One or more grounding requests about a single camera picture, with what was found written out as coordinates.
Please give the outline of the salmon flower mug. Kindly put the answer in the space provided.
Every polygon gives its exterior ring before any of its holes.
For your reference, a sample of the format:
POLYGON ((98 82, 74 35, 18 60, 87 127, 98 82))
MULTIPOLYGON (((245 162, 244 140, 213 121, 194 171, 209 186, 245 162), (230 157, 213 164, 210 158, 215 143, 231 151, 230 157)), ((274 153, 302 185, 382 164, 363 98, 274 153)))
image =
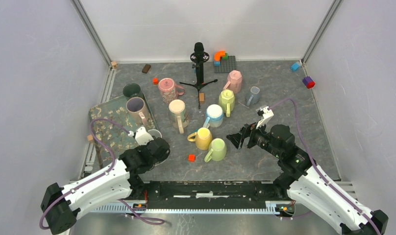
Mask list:
POLYGON ((153 139, 162 138, 162 133, 157 129, 150 129, 148 133, 152 136, 153 139))

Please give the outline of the iridescent pink mug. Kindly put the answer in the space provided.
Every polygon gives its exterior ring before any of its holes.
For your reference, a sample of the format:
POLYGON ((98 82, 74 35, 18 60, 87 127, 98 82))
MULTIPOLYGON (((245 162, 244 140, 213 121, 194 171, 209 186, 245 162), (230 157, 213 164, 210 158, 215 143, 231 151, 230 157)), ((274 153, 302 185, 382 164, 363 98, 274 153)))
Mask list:
POLYGON ((149 119, 151 116, 146 103, 142 98, 133 97, 129 99, 126 103, 126 108, 137 124, 142 124, 145 127, 149 125, 149 119))

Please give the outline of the dark green mug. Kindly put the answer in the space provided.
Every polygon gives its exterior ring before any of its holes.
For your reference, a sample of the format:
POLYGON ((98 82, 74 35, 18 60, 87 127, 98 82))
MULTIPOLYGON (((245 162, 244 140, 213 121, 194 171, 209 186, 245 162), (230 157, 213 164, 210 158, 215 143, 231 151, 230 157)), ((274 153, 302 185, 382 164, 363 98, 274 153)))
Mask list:
POLYGON ((142 99, 145 99, 145 96, 141 90, 141 87, 136 83, 127 84, 123 88, 123 95, 125 97, 127 97, 128 99, 133 98, 133 97, 140 97, 142 99))

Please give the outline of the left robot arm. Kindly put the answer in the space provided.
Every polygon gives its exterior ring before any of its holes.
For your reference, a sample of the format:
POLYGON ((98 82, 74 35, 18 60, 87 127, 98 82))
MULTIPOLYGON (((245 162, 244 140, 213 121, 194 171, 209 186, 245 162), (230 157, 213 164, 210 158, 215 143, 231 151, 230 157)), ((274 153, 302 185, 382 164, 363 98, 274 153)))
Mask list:
POLYGON ((170 145, 154 138, 122 153, 111 164, 79 181, 47 187, 40 228, 58 235, 94 209, 119 199, 139 199, 146 191, 140 175, 167 159, 170 145))

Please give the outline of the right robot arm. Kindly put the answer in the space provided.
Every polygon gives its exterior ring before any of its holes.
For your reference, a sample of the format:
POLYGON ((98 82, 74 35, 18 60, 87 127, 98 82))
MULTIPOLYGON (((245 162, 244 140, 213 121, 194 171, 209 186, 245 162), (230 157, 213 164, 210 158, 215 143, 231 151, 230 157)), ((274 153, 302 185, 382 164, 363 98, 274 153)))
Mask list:
POLYGON ((278 159, 283 171, 273 182, 276 198, 290 198, 303 204, 326 221, 340 235, 383 235, 388 216, 371 210, 329 178, 307 152, 295 144, 289 126, 265 127, 245 124, 236 134, 226 136, 237 148, 248 139, 248 148, 258 146, 278 159))

